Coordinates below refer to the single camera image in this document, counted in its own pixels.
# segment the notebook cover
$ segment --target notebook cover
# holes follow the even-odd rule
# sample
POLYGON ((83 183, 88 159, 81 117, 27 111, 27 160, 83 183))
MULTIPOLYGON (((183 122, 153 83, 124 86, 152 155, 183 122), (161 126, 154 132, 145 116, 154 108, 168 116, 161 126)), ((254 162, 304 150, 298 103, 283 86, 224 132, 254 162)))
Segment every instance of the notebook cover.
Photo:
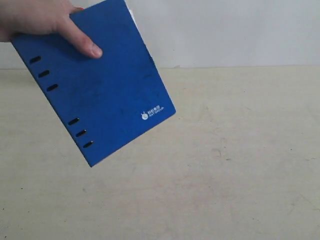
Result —
POLYGON ((70 17, 103 50, 100 59, 58 34, 22 34, 12 44, 93 167, 176 110, 124 0, 70 17))

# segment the beige table surface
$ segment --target beige table surface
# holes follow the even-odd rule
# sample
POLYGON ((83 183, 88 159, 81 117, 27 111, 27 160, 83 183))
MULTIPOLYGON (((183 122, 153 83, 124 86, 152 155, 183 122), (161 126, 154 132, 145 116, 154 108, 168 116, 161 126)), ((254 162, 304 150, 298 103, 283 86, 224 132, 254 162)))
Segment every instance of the beige table surface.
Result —
POLYGON ((320 67, 160 74, 177 114, 90 168, 0 70, 0 240, 320 239, 320 67))

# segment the slot hole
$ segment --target slot hole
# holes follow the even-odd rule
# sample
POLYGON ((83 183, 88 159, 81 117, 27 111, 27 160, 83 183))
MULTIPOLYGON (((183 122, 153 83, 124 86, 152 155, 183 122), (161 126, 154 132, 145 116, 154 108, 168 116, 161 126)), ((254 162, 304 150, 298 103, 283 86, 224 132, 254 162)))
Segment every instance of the slot hole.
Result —
POLYGON ((82 136, 83 134, 85 134, 87 132, 87 130, 82 130, 80 132, 78 132, 75 136, 78 138, 80 136, 82 136))
POLYGON ((94 141, 90 141, 90 142, 86 143, 83 147, 86 149, 86 148, 90 147, 93 143, 94 143, 94 141))
POLYGON ((34 64, 41 60, 41 56, 36 56, 30 60, 30 64, 34 64))
POLYGON ((53 85, 51 85, 50 87, 48 87, 48 88, 46 89, 46 91, 47 91, 47 92, 50 92, 50 91, 56 89, 57 87, 58 87, 58 84, 53 84, 53 85))
POLYGON ((45 70, 45 71, 39 73, 38 77, 39 78, 43 78, 44 76, 47 76, 49 73, 50 73, 49 70, 45 70))
POLYGON ((73 124, 76 124, 77 122, 79 122, 78 117, 76 117, 75 119, 72 119, 70 122, 68 122, 68 125, 73 125, 73 124))

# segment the fingernail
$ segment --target fingernail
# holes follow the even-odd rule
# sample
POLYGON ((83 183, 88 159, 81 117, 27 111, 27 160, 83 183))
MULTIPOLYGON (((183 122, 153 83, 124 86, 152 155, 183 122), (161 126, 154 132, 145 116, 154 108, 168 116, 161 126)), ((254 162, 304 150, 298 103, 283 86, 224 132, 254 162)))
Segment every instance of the fingernail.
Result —
POLYGON ((102 50, 95 44, 93 44, 91 51, 97 58, 100 58, 102 56, 102 50))

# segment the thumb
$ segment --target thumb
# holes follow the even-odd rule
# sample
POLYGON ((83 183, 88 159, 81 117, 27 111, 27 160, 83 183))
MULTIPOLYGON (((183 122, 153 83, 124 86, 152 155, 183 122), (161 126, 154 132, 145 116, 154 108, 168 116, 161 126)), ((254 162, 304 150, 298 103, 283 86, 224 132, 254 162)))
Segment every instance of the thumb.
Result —
POLYGON ((102 50, 69 17, 58 23, 57 32, 82 54, 95 59, 102 56, 102 50))

